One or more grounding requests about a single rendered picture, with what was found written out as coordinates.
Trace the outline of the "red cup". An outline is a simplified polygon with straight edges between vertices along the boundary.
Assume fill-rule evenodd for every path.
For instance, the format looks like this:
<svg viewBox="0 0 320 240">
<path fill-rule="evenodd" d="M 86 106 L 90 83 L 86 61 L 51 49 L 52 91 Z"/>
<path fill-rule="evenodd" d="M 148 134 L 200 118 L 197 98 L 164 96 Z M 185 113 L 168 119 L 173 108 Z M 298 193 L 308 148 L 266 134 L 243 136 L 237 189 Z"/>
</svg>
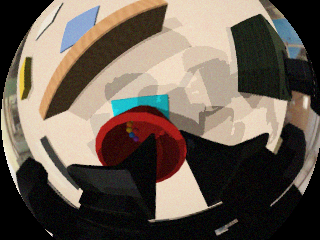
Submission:
<svg viewBox="0 0 320 240">
<path fill-rule="evenodd" d="M 132 121 L 132 129 L 139 128 L 139 141 L 133 141 L 128 136 L 127 121 Z M 176 125 L 169 121 L 163 113 L 149 105 L 139 105 L 128 109 L 120 115 L 108 120 L 100 128 L 96 136 L 96 153 L 100 163 L 105 165 L 117 165 L 129 157 L 139 145 L 143 144 L 149 133 L 155 133 L 156 143 L 156 183 L 167 180 L 185 163 L 185 139 Z"/>
</svg>

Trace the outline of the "yellow block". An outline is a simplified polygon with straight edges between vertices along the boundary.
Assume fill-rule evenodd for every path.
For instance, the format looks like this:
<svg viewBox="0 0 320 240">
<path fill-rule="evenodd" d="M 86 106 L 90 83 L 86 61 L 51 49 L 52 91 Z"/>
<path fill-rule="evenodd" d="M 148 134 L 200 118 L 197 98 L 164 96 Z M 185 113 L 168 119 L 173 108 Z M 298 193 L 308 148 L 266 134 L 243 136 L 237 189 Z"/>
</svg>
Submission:
<svg viewBox="0 0 320 240">
<path fill-rule="evenodd" d="M 21 100 L 27 100 L 28 99 L 28 93 L 31 91 L 31 57 L 25 57 L 23 67 L 21 67 L 20 71 L 20 99 Z"/>
</svg>

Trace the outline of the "brown wooden block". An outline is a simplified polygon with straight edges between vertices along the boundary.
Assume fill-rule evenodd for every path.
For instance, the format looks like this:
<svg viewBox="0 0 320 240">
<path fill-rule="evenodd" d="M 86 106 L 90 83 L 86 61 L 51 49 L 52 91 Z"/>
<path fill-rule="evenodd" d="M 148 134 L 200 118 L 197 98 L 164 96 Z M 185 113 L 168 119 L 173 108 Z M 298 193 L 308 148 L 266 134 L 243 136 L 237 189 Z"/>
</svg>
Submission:
<svg viewBox="0 0 320 240">
<path fill-rule="evenodd" d="M 167 8 L 165 0 L 135 1 L 88 29 L 49 80 L 39 107 L 43 120 L 67 111 L 93 77 L 116 57 L 161 32 Z"/>
</svg>

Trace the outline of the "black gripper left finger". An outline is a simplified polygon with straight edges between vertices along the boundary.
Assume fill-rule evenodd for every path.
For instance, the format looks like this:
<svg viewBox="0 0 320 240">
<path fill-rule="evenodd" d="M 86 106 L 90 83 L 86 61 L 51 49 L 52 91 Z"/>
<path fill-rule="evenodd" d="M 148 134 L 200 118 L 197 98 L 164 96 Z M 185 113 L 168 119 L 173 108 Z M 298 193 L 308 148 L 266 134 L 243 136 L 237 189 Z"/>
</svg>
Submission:
<svg viewBox="0 0 320 240">
<path fill-rule="evenodd" d="M 143 144 L 117 165 L 71 164 L 68 175 L 87 191 L 128 195 L 135 199 L 149 220 L 156 220 L 156 143 L 149 133 Z"/>
</svg>

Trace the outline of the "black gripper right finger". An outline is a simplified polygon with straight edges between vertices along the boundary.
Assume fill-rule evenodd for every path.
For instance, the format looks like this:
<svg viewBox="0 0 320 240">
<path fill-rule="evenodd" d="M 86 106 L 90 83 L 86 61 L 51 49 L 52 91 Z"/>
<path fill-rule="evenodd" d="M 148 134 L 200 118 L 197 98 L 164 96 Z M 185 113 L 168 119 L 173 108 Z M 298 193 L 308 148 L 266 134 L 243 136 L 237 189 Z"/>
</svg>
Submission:
<svg viewBox="0 0 320 240">
<path fill-rule="evenodd" d="M 224 145 L 209 141 L 179 129 L 185 141 L 185 160 L 197 181 L 208 207 L 221 203 L 220 196 L 231 183 L 237 168 L 245 157 L 253 155 L 268 144 L 268 133 L 252 137 L 251 140 L 235 145 Z"/>
</svg>

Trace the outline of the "white rectangular block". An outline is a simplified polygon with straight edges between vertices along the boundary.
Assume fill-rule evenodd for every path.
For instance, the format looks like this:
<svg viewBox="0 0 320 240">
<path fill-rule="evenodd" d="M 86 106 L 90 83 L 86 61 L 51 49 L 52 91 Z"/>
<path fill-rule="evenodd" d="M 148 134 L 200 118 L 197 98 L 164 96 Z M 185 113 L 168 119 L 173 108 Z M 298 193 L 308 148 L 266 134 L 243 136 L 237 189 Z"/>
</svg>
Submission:
<svg viewBox="0 0 320 240">
<path fill-rule="evenodd" d="M 51 144 L 48 143 L 47 137 L 43 136 L 43 139 L 37 140 L 37 143 L 33 145 L 37 156 L 40 157 L 41 163 L 44 163 L 44 167 L 48 169 L 51 176 L 55 177 L 57 183 L 61 185 L 61 188 L 71 188 L 73 191 L 79 191 L 79 185 L 72 180 L 72 177 L 68 175 L 67 168 L 63 163 L 60 163 L 59 156 L 53 152 Z"/>
</svg>

